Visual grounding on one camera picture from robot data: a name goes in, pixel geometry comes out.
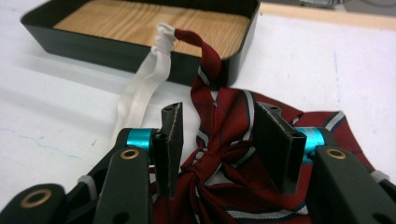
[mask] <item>cable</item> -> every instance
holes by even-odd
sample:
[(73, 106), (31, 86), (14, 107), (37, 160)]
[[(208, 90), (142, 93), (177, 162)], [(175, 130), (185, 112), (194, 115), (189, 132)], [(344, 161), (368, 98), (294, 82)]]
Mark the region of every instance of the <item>cable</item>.
[(396, 3), (394, 3), (394, 4), (380, 4), (380, 3), (372, 2), (370, 0), (360, 0), (360, 1), (367, 5), (370, 5), (372, 7), (382, 7), (382, 8), (396, 7)]

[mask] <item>black tray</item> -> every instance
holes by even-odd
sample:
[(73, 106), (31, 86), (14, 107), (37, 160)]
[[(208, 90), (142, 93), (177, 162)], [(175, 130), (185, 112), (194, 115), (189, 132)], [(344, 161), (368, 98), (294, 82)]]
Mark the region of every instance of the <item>black tray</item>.
[[(136, 72), (149, 53), (149, 47), (53, 28), (55, 24), (87, 2), (89, 0), (51, 0), (26, 13), (21, 18), (21, 23), (41, 47), (49, 53)], [(130, 2), (201, 9), (249, 18), (249, 25), (241, 47), (231, 57), (222, 59), (222, 68), (217, 84), (226, 86), (236, 81), (255, 31), (260, 7), (258, 0), (146, 0)], [(173, 52), (171, 74), (168, 80), (191, 85), (199, 63), (200, 58), (198, 57)]]

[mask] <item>gray stripe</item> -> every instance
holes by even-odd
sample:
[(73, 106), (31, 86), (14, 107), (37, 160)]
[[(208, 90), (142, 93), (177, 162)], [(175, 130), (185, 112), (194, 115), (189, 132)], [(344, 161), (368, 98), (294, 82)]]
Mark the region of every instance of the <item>gray stripe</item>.
[(336, 125), (341, 119), (343, 119), (346, 115), (344, 114), (344, 112), (340, 111), (338, 112), (338, 114), (332, 118), (332, 120), (330, 120), (330, 122), (326, 125), (326, 129), (331, 131), (332, 128), (334, 127), (334, 125)]
[(206, 84), (206, 86), (208, 86), (210, 84), (209, 80), (207, 79), (207, 76), (201, 70), (201, 66), (198, 67), (198, 76), (202, 79), (202, 81)]
[(278, 212), (272, 212), (272, 213), (247, 213), (247, 212), (234, 211), (234, 210), (227, 211), (227, 213), (233, 218), (279, 219), (279, 218), (288, 217), (292, 214), (307, 215), (308, 209), (306, 208), (306, 206), (304, 206), (297, 212), (292, 212), (292, 211), (283, 209)]
[(204, 140), (205, 147), (207, 147), (209, 137), (205, 133), (201, 132), (201, 130), (198, 130), (198, 137)]
[(247, 141), (250, 138), (251, 130), (253, 129), (253, 122), (254, 122), (254, 104), (253, 104), (253, 97), (251, 96), (250, 91), (244, 91), (244, 94), (247, 97), (247, 107), (249, 113), (249, 127), (247, 132), (245, 133), (244, 140)]
[(233, 164), (233, 167), (236, 168), (240, 164), (242, 164), (242, 162), (246, 161), (251, 155), (253, 155), (254, 151), (256, 151), (256, 148), (251, 147), (241, 159), (239, 159), (236, 163)]

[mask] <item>tie knot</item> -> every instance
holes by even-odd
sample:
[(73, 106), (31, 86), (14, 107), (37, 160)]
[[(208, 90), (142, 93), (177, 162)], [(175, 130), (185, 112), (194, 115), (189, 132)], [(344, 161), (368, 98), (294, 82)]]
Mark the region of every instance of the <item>tie knot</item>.
[(206, 182), (219, 169), (220, 165), (220, 157), (203, 148), (195, 154), (191, 170), (202, 182)]

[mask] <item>white stripe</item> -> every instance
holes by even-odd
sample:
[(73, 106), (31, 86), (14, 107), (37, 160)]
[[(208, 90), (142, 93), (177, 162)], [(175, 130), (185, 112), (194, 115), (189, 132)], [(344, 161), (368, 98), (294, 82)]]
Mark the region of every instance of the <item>white stripe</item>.
[(200, 78), (202, 79), (202, 81), (206, 84), (206, 86), (208, 86), (209, 80), (207, 79), (207, 76), (205, 75), (205, 73), (201, 70), (201, 66), (198, 67), (198, 76), (200, 76)]
[(300, 119), (299, 117), (293, 119), (293, 121), (291, 122), (291, 125), (294, 125), (295, 123), (297, 123), (297, 121), (298, 121), (299, 119)]
[(197, 187), (195, 187), (195, 195), (199, 198), (200, 196), (199, 196), (199, 193), (198, 193), (198, 188)]
[(195, 155), (195, 160), (192, 162), (192, 165), (194, 165), (199, 159), (201, 159), (202, 156), (204, 156), (204, 152), (202, 151), (197, 152), (197, 154)]
[(336, 125), (338, 123), (338, 121), (340, 121), (341, 119), (343, 119), (345, 116), (344, 112), (340, 111), (338, 112), (338, 114), (332, 118), (332, 120), (330, 120), (330, 122), (326, 125), (326, 129), (331, 131), (332, 128), (334, 127), (334, 125)]
[(207, 147), (207, 143), (209, 142), (209, 137), (201, 130), (198, 130), (198, 137), (204, 140), (205, 147)]
[(292, 214), (308, 215), (308, 209), (306, 208), (306, 206), (304, 206), (297, 212), (292, 212), (292, 211), (283, 209), (278, 212), (272, 212), (272, 213), (246, 213), (246, 212), (234, 211), (234, 210), (227, 211), (227, 213), (232, 218), (280, 219), (280, 218), (288, 217)]
[(201, 224), (201, 221), (199, 220), (198, 215), (194, 214), (194, 217), (195, 217), (195, 221), (196, 221), (198, 224)]
[(241, 159), (239, 159), (236, 163), (233, 164), (233, 167), (236, 168), (240, 164), (242, 164), (242, 162), (246, 161), (254, 153), (254, 151), (256, 151), (256, 148), (251, 147)]
[(253, 129), (253, 123), (254, 123), (254, 104), (253, 104), (253, 97), (251, 96), (250, 91), (244, 91), (244, 94), (247, 97), (247, 107), (248, 107), (248, 113), (249, 113), (249, 127), (247, 129), (247, 132), (245, 133), (244, 140), (247, 141), (250, 138), (251, 130)]

